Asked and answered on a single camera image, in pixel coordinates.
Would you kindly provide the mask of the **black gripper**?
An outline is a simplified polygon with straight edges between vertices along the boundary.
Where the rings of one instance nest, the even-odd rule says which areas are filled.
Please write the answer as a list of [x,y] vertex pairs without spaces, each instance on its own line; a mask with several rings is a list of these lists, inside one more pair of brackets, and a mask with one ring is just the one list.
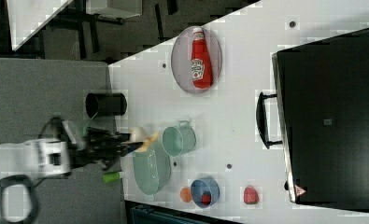
[[109,170],[119,159],[143,146],[143,142],[129,141],[129,133],[115,132],[89,127],[84,136],[71,136],[68,140],[70,168],[77,169],[88,164],[98,164]]

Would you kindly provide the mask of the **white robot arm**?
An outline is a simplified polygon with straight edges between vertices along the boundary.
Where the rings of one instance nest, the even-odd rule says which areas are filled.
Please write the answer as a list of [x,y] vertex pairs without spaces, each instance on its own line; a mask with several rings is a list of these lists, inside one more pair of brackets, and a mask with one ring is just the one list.
[[[73,170],[97,163],[109,169],[124,152],[142,148],[146,137],[137,129],[111,133],[90,128],[85,136],[65,131],[58,137],[37,138],[0,145],[0,224],[34,224],[39,213],[36,184],[44,179],[64,177]],[[5,193],[19,186],[28,193],[29,211],[18,219],[7,217]]]

